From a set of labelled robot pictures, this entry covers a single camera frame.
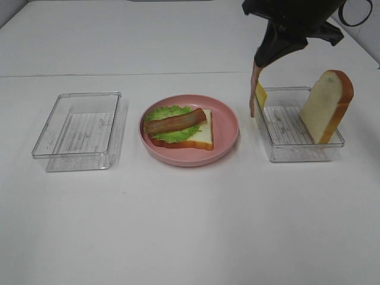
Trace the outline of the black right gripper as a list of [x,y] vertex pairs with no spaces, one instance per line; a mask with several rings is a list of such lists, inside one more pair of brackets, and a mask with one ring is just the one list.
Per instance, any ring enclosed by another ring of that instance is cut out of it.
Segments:
[[[257,67],[270,63],[308,45],[306,37],[319,38],[335,46],[344,36],[328,18],[343,1],[244,1],[244,14],[257,15],[268,20],[267,29],[254,60]],[[278,33],[277,27],[286,33]]]

